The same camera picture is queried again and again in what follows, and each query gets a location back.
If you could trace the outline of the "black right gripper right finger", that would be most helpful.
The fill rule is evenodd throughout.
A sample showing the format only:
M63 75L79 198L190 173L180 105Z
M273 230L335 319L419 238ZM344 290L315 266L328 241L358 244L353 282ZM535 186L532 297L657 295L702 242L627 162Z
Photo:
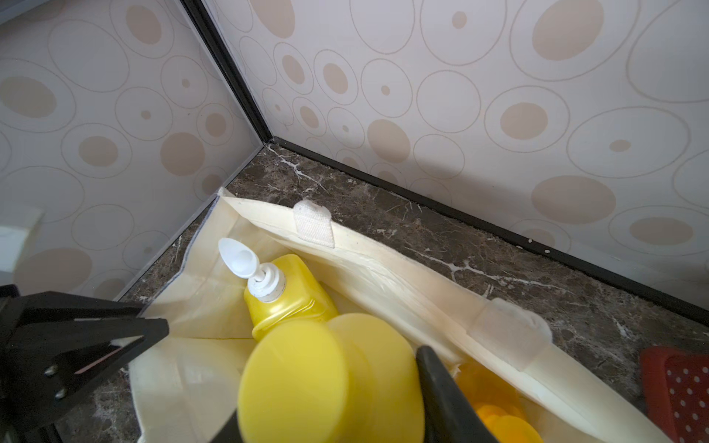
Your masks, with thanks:
M425 408L425 442L498 443L430 346L415 354Z

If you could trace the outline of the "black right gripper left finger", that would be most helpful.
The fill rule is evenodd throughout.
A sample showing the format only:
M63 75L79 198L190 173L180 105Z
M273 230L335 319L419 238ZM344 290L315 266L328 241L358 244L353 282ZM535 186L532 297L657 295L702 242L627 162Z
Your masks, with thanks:
M212 439L212 443L243 443L237 414L233 413L222 429Z

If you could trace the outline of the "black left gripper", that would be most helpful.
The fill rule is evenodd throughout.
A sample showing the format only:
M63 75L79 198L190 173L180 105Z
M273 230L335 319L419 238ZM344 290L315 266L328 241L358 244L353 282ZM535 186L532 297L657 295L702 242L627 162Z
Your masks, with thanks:
M1 440L62 442L55 422L169 334L144 305L1 287Z

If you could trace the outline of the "orange pump dish soap bottle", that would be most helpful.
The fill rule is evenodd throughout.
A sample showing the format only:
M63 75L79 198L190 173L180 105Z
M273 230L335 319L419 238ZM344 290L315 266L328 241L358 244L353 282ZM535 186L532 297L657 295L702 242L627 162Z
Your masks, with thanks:
M517 389L494 372L469 361L459 365L454 380L498 442L544 442L529 423Z

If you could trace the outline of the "cream starry night tote bag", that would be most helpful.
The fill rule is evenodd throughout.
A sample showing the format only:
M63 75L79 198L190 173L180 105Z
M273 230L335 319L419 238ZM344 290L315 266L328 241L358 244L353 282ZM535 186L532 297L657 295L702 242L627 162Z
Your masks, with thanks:
M129 366L143 442L209 442L236 411L238 378L255 343L245 284L218 251L225 237L262 260L301 256L339 310L387 321L450 367L478 361L520 391L546 442L666 440L643 413L561 351L539 315L469 291L335 223L310 201L286 208L221 190L179 272L144 311L165 319L169 333Z

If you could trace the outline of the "orange bottle yellow cap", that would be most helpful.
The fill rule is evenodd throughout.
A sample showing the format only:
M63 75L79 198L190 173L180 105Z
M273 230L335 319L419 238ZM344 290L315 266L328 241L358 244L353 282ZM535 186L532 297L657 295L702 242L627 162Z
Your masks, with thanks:
M282 324L250 354L236 407L245 442L421 442L425 408L410 343L345 314Z

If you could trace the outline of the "yellow pump dish soap bottle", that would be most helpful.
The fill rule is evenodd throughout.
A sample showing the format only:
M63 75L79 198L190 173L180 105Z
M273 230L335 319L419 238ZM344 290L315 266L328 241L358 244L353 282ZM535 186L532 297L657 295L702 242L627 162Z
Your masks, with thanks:
M330 295L299 256L287 254L262 262L253 250L232 238L220 239L218 249L229 271L247 282L244 300L256 341L286 321L327 322L339 315Z

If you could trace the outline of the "red and silver toaster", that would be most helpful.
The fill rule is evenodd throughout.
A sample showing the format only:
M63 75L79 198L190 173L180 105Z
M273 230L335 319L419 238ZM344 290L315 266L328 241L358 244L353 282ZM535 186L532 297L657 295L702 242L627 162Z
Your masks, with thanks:
M708 356L656 346L640 365L650 420L673 442L708 443Z

